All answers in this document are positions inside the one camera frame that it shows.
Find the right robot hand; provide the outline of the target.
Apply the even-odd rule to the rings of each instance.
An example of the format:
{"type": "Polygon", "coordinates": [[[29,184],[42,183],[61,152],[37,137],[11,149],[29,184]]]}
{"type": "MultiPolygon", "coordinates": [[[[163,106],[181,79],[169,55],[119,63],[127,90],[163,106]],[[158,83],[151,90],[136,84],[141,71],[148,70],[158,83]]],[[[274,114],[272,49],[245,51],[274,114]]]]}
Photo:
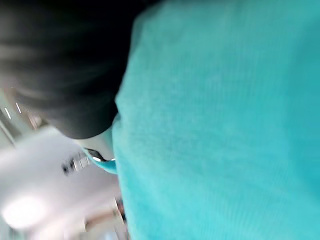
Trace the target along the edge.
{"type": "Polygon", "coordinates": [[[156,0],[3,0],[0,84],[93,158],[115,156],[135,20],[156,0]]]}

